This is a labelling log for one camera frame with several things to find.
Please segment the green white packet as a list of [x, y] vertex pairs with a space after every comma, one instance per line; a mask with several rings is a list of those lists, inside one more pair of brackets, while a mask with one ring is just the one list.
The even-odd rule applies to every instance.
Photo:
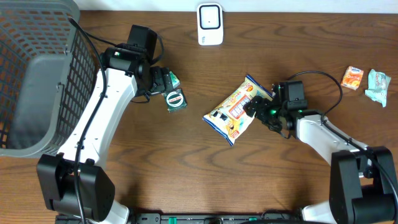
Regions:
[[170, 75], [173, 89], [176, 89], [180, 85], [180, 80], [172, 71], [169, 71], [169, 75]]

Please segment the dark green round-label packet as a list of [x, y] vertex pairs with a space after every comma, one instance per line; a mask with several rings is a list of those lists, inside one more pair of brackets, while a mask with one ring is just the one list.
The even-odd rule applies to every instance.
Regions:
[[169, 113], [187, 107], [187, 101], [181, 88], [163, 93], [162, 96], [164, 97]]

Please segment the large yellow snack bag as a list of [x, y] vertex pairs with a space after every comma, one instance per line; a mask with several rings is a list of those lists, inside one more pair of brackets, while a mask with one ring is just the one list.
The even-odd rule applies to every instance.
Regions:
[[247, 74], [242, 84], [227, 99], [202, 118], [233, 146], [240, 135], [254, 120], [246, 114], [244, 106], [255, 96], [272, 99], [271, 93]]

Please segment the orange small packet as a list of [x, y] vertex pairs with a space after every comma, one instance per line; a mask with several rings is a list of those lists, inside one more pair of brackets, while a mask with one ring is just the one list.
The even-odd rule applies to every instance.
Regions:
[[363, 70], [353, 66], [349, 66], [346, 69], [340, 84], [341, 86], [350, 88], [352, 90], [357, 90], [360, 86], [363, 75], [364, 75]]

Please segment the light blue small packet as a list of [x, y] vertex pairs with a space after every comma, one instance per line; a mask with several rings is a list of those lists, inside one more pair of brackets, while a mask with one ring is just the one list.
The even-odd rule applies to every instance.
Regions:
[[387, 105], [387, 91], [390, 82], [391, 77], [371, 69], [368, 75], [368, 89], [364, 93], [371, 100], [379, 102], [384, 108]]

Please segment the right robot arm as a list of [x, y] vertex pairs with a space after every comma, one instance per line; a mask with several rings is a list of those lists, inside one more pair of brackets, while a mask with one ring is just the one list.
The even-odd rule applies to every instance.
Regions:
[[318, 110], [310, 110], [301, 81], [280, 82], [272, 99], [255, 96], [246, 114], [271, 131], [312, 147], [330, 165], [329, 199], [301, 209], [300, 223], [397, 221], [397, 178], [384, 146], [369, 147], [342, 132]]

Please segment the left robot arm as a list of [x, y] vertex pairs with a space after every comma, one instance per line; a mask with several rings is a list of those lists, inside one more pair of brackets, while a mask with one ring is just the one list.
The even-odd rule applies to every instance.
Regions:
[[136, 97], [172, 90], [168, 68], [156, 66], [159, 34], [133, 25], [127, 42], [96, 54], [95, 88], [75, 129], [54, 156], [43, 155], [37, 175], [49, 210], [78, 223], [127, 223], [130, 210], [115, 200], [116, 188], [104, 169], [109, 145], [127, 105]]

